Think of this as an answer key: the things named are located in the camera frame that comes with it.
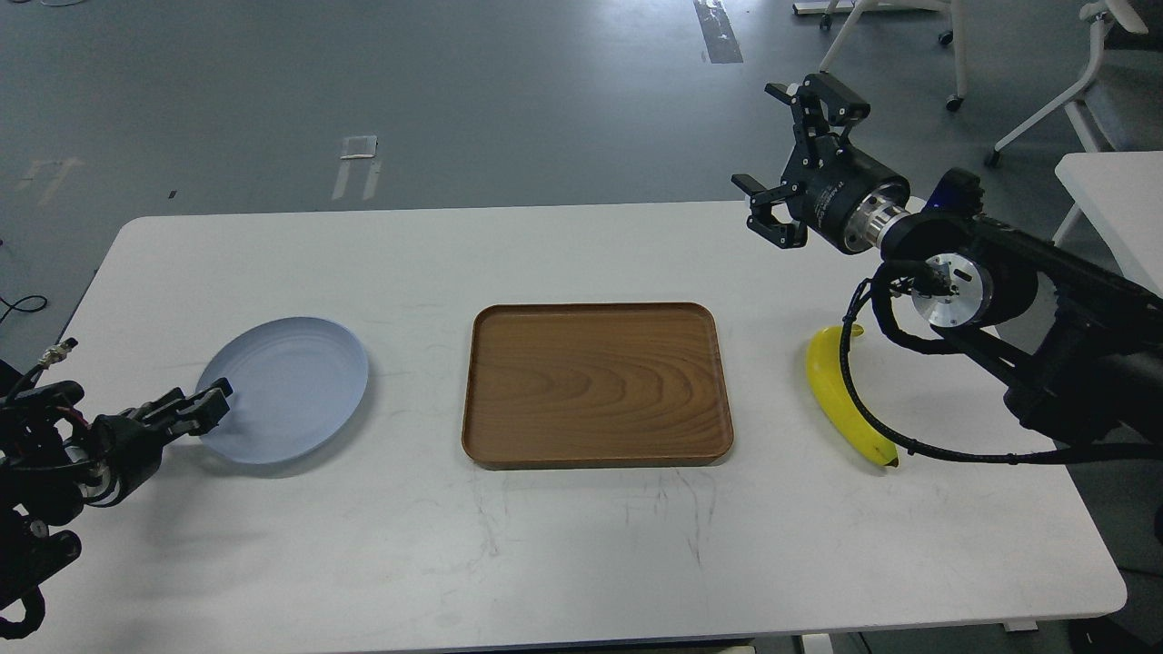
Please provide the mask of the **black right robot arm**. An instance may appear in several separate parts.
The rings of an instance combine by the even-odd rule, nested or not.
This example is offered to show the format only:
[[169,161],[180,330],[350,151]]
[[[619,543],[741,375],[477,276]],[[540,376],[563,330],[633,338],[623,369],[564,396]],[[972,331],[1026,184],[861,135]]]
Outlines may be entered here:
[[[843,255],[876,250],[839,326],[816,330],[806,376],[832,426],[876,465],[902,452],[944,462],[1080,465],[1160,461],[1160,296],[986,214],[977,175],[951,168],[920,209],[909,182],[852,144],[870,105],[834,74],[769,83],[794,145],[780,182],[733,175],[748,227],[782,249],[816,234]],[[1049,452],[955,452],[894,431],[861,400],[851,369],[859,314],[919,355],[959,355],[1000,381],[1022,428]]]

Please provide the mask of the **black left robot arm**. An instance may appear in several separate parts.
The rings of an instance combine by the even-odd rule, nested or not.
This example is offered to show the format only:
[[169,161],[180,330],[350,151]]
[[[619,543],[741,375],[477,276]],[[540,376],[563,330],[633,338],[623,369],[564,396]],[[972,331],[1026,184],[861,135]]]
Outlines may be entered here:
[[41,587],[83,554],[69,524],[83,509],[112,509],[158,472],[174,439],[214,431],[229,412],[233,389],[219,378],[202,391],[171,389],[154,401],[86,419],[79,382],[40,385],[40,376],[73,351],[76,340],[47,348],[3,386],[1,468],[1,591],[3,606],[24,616],[3,619],[3,639],[17,640],[45,621]]

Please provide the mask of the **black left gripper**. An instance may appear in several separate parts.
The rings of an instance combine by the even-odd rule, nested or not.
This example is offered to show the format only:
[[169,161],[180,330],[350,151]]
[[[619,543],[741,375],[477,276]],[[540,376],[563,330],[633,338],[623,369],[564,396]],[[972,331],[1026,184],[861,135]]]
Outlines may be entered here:
[[93,431],[104,445],[104,468],[99,485],[86,504],[115,506],[158,472],[169,441],[214,431],[230,410],[234,388],[227,378],[190,396],[171,389],[157,401],[136,408],[136,420],[124,415],[100,415]]

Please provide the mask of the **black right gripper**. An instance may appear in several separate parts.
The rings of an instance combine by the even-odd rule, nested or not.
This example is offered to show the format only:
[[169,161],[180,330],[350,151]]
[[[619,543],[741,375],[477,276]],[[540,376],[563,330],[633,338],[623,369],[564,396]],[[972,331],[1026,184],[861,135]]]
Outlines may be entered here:
[[[805,247],[809,228],[846,255],[876,247],[870,215],[884,204],[902,208],[909,182],[850,145],[870,104],[828,72],[806,74],[798,84],[768,83],[765,93],[789,106],[795,149],[782,175],[787,183],[769,189],[752,175],[732,175],[732,185],[748,198],[747,226],[784,250]],[[786,202],[792,219],[782,221],[775,208]]]

